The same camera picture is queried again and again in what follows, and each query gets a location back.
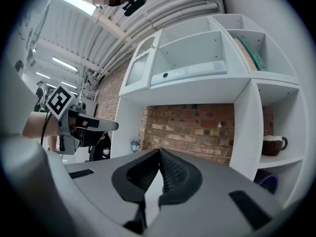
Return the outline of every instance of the brick wall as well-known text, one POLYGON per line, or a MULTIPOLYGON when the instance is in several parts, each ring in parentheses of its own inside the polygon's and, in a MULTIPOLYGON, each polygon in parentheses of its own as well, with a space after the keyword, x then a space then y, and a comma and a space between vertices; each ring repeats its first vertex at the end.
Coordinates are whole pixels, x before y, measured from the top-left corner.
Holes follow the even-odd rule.
MULTIPOLYGON (((273 135, 273 117, 264 111, 264 134, 273 135)), ((234 144, 234 105, 149 106, 143 110, 140 150, 167 148, 229 165, 234 144)))
POLYGON ((124 63, 120 68, 116 69, 112 74, 105 78, 97 90, 97 111, 96 117, 107 120, 115 120, 119 103, 119 90, 122 85, 126 70, 130 60, 124 63))

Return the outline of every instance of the mug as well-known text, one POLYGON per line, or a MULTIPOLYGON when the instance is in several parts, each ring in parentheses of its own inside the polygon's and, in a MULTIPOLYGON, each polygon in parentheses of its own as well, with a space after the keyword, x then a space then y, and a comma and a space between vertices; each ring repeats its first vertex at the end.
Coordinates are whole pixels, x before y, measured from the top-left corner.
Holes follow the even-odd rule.
POLYGON ((287 147, 287 138, 282 136, 265 136, 263 137, 262 154, 264 156, 277 156, 287 147))

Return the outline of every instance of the black handle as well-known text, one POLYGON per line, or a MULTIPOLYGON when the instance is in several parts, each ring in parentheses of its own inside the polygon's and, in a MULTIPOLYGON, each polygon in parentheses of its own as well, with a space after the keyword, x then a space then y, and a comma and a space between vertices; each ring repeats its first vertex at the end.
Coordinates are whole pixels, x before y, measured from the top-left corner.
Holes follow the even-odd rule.
POLYGON ((287 147, 287 138, 282 137, 282 140, 285 141, 285 145, 284 145, 284 147, 281 149, 281 151, 283 151, 283 150, 286 149, 286 147, 287 147))

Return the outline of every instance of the black cable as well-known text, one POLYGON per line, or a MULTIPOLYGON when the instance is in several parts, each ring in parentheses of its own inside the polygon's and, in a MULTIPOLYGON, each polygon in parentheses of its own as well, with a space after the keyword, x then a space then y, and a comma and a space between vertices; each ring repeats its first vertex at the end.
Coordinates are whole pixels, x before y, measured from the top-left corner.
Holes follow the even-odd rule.
POLYGON ((48 116, 48 113, 46 114, 45 123, 44 123, 44 126, 43 126, 43 132, 41 133, 41 138, 40 138, 40 144, 41 144, 41 146, 43 145, 44 134, 45 134, 45 130, 46 130, 48 121, 49 121, 49 119, 50 119, 50 117, 51 117, 52 115, 53 115, 53 113, 50 113, 49 116, 48 116))

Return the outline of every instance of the ceiling light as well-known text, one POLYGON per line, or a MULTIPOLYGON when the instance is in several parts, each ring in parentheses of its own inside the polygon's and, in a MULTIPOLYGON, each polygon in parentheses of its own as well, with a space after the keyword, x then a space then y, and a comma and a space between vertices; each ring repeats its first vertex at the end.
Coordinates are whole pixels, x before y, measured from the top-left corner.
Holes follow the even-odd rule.
POLYGON ((71 65, 67 64, 66 62, 63 62, 63 61, 61 61, 61 60, 58 60, 58 59, 55 58, 55 57, 53 57, 53 61, 58 62, 59 64, 64 65, 65 67, 70 68, 70 69, 72 69, 72 70, 74 70, 74 71, 76 71, 76 72, 78 71, 78 69, 75 68, 74 66, 71 66, 71 65))
POLYGON ((77 89, 76 86, 73 86, 73 85, 71 85, 71 84, 68 84, 68 83, 66 83, 66 82, 64 82, 64 81, 62 81, 61 83, 64 84, 64 85, 67 85, 67 86, 69 86, 69 87, 72 87, 72 88, 77 89))
POLYGON ((48 77, 48 76, 46 76, 46 75, 43 75, 43 74, 41 74, 41 73, 39 73, 39 72, 36 72, 36 74, 38 74, 38 75, 41 76, 41 77, 46 77, 46 78, 50 79, 50 77, 48 77))
POLYGON ((56 86, 48 84, 48 83, 46 85, 49 86, 49 87, 52 87, 52 88, 57 88, 56 86))
POLYGON ((74 5, 80 10, 83 10, 84 12, 88 13, 90 16, 93 15, 96 9, 96 7, 93 4, 86 1, 82 1, 82 0, 64 0, 64 1, 74 5))

